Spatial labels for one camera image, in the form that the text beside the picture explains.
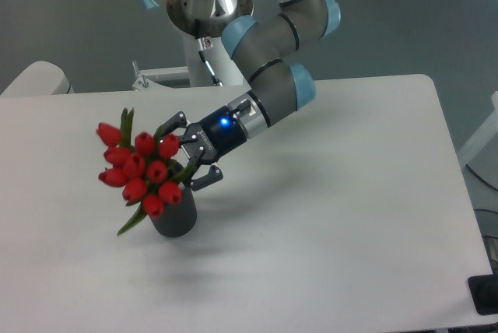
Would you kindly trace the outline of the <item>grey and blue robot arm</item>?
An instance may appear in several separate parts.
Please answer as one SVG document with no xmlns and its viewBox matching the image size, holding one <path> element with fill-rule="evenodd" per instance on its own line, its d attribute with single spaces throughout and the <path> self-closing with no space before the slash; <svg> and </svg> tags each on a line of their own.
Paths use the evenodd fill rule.
<svg viewBox="0 0 498 333">
<path fill-rule="evenodd" d="M 341 21 L 335 0 L 279 0 L 280 13 L 268 23 L 253 17 L 252 0 L 139 0 L 146 8 L 165 6 L 172 24 L 195 42 L 202 62 L 209 39 L 221 41 L 226 56 L 249 90 L 200 121 L 178 113 L 163 130 L 184 129 L 188 157 L 186 185 L 193 191 L 222 179 L 218 161 L 235 148 L 311 102 L 314 80 L 285 57 L 318 41 Z"/>
</svg>

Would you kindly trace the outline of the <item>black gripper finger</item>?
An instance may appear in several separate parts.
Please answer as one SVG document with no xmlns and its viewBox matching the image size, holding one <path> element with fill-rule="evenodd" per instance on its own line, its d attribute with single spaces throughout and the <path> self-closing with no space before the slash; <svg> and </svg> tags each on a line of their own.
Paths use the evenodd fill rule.
<svg viewBox="0 0 498 333">
<path fill-rule="evenodd" d="M 216 163 L 213 163 L 209 166 L 208 172 L 195 179 L 191 179 L 189 181 L 188 187 L 192 191 L 200 191 L 201 189 L 204 189 L 212 184 L 215 184 L 223 179 L 223 172 L 222 170 L 218 167 Z"/>
<path fill-rule="evenodd" d="M 190 139 L 188 135 L 188 126 L 190 121 L 187 119 L 183 111 L 177 112 L 168 121 L 161 126 L 161 139 L 166 138 L 168 135 L 175 135 L 179 139 Z"/>
</svg>

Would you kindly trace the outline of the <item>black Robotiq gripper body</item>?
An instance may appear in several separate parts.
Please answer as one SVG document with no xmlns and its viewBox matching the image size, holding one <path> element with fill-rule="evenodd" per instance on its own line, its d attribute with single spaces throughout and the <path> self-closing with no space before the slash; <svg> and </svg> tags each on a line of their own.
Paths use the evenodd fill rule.
<svg viewBox="0 0 498 333">
<path fill-rule="evenodd" d="M 192 157 L 201 147 L 203 155 L 198 162 L 208 165 L 218 162 L 219 159 L 235 150 L 247 141 L 241 125 L 233 118 L 233 113 L 228 106 L 223 106 L 200 121 L 187 126 L 184 136 L 194 142 L 182 145 L 184 151 Z"/>
</svg>

